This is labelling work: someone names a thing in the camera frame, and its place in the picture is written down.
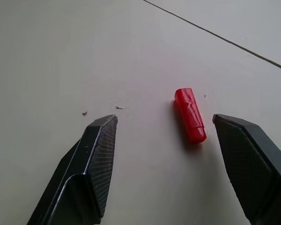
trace white surface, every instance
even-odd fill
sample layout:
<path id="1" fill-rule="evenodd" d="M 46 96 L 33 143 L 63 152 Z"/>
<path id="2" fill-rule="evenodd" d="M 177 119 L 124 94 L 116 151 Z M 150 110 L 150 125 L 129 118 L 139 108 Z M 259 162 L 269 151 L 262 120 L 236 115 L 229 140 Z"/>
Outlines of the white surface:
<path id="1" fill-rule="evenodd" d="M 148 0 L 281 64 L 281 0 Z"/>
<path id="2" fill-rule="evenodd" d="M 0 225 L 27 223 L 62 156 L 111 113 L 103 225 L 249 224 L 211 118 L 257 123 L 281 148 L 281 69 L 141 0 L 18 2 L 0 1 Z M 206 126 L 198 155 L 171 110 L 182 87 Z"/>

